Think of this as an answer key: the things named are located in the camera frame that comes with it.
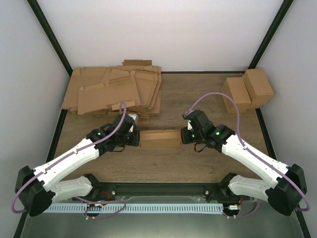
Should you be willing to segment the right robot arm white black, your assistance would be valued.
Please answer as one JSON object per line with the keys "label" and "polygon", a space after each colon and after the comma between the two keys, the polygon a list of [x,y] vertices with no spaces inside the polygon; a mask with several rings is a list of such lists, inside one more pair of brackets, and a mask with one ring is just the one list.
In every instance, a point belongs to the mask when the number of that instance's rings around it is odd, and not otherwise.
{"label": "right robot arm white black", "polygon": [[260,179],[228,174],[220,194],[230,200],[236,195],[267,202],[278,213],[289,216],[307,193],[304,170],[297,164],[288,166],[277,161],[238,137],[225,125],[214,126],[201,110],[184,114],[187,126],[181,129],[183,144],[203,144],[229,156],[256,173]]}

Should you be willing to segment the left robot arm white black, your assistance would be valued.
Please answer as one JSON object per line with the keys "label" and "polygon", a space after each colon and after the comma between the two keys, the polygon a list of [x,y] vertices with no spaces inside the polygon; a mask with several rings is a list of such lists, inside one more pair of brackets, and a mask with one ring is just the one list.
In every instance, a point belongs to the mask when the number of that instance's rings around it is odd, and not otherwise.
{"label": "left robot arm white black", "polygon": [[73,180],[64,178],[103,154],[114,152],[116,147],[137,147],[140,138],[138,118],[136,114],[120,114],[113,123],[93,129],[76,146],[52,161],[34,169],[21,168],[15,185],[15,199],[20,200],[31,217],[65,199],[98,199],[101,185],[94,175],[85,174]]}

